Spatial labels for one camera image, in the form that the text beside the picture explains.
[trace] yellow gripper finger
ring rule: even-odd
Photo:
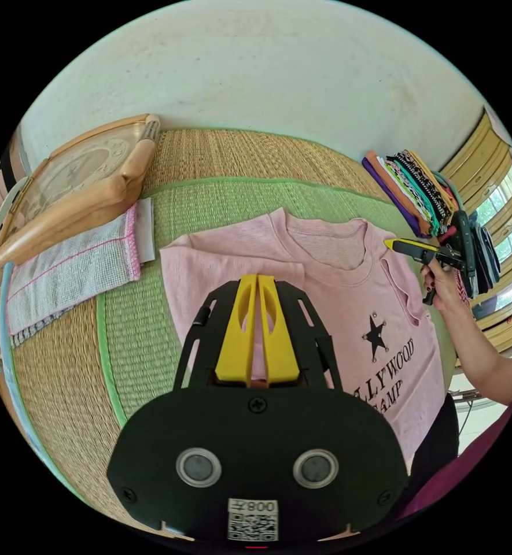
[[[272,276],[258,276],[261,324],[263,326],[263,351],[267,369],[267,384],[295,382],[299,368],[290,341],[289,330],[279,302],[279,295]],[[269,315],[274,323],[269,330]]]
[[[250,387],[254,352],[254,316],[256,314],[257,274],[242,276],[233,311],[215,368],[221,382],[245,383]],[[246,318],[246,330],[242,324]]]

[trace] white card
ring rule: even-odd
[[[140,264],[156,259],[153,237],[153,202],[151,198],[142,198],[136,203],[136,224],[134,238]]]

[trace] black star print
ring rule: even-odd
[[[373,318],[370,316],[370,326],[371,331],[369,331],[365,336],[364,339],[367,339],[371,343],[371,355],[373,356],[373,361],[375,362],[375,352],[377,351],[377,347],[383,347],[386,350],[385,344],[383,343],[383,339],[381,339],[381,330],[385,322],[379,325],[375,325],[373,322]]]

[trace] white wall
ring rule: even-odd
[[[326,0],[191,0],[118,29],[67,66],[22,120],[35,168],[76,135],[155,112],[164,126],[252,128],[359,160],[416,150],[441,167],[483,99],[388,21]]]

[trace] teal cloth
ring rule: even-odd
[[[415,182],[414,178],[406,171],[406,169],[403,168],[396,160],[393,160],[393,162],[398,166],[408,182],[412,185],[412,188],[416,192],[416,195],[418,195],[420,199],[423,200],[425,207],[428,209],[428,212],[431,215],[431,234],[433,237],[436,237],[439,234],[440,224],[439,220],[435,216],[435,211],[433,210],[433,205],[431,204],[431,201],[429,200],[429,198],[427,198],[426,194],[422,191],[422,188]]]

